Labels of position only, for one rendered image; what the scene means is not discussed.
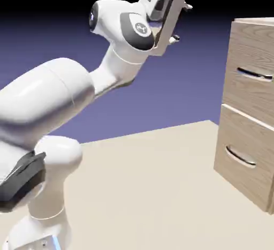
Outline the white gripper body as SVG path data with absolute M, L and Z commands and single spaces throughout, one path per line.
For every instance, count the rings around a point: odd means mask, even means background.
M 155 36 L 154 56 L 162 56 L 165 53 L 182 9 L 188 9 L 186 0 L 157 1 L 153 14 L 157 14 L 154 18 L 157 18 L 162 25 Z

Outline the light wood drawer front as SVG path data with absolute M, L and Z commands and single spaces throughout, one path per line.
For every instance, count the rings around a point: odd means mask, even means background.
M 274 214 L 274 127 L 222 104 L 214 169 L 261 210 Z
M 231 23 L 222 103 L 274 127 L 274 81 L 248 78 L 237 67 L 274 75 L 274 18 Z

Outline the light wood cabinet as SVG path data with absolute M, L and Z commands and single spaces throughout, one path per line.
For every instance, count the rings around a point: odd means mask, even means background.
M 274 214 L 274 17 L 231 23 L 214 169 Z

